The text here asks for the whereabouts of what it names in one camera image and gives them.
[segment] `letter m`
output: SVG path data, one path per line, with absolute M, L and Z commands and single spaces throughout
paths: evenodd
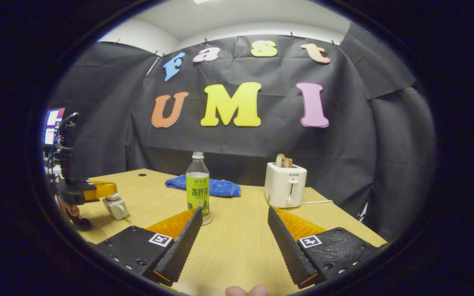
M 261 118 L 257 116 L 257 92 L 261 89 L 261 84 L 257 82 L 245 82 L 239 86 L 237 92 L 230 98 L 228 92 L 222 84 L 207 86 L 204 91 L 207 93 L 206 114 L 201 120 L 203 126 L 215 126 L 218 124 L 216 111 L 222 119 L 224 125 L 228 125 L 237 111 L 237 117 L 233 123 L 237 126 L 259 126 Z

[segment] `white ceiling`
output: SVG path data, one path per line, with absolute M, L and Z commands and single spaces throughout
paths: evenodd
M 179 40 L 231 25 L 284 22 L 345 34 L 350 21 L 309 0 L 168 0 L 135 17 Z

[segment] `bottle label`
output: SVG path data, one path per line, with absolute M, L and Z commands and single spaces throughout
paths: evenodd
M 202 216 L 209 215 L 209 176 L 194 178 L 186 176 L 186 193 L 188 195 L 188 208 L 200 206 Z

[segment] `blue letter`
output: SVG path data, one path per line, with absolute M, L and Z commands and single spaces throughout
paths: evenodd
M 164 64 L 163 68 L 166 69 L 166 78 L 164 78 L 164 81 L 168 81 L 171 77 L 173 77 L 176 73 L 179 72 L 179 69 L 177 69 L 177 67 L 180 67 L 180 65 L 182 65 L 182 60 L 180 58 L 185 55 L 185 53 L 179 53 L 169 62 L 166 62 Z

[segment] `blue towel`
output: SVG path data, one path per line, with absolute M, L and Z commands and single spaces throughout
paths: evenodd
M 186 175 L 166 181 L 166 187 L 186 190 Z M 209 180 L 209 194 L 215 197 L 240 197 L 241 187 L 229 180 Z

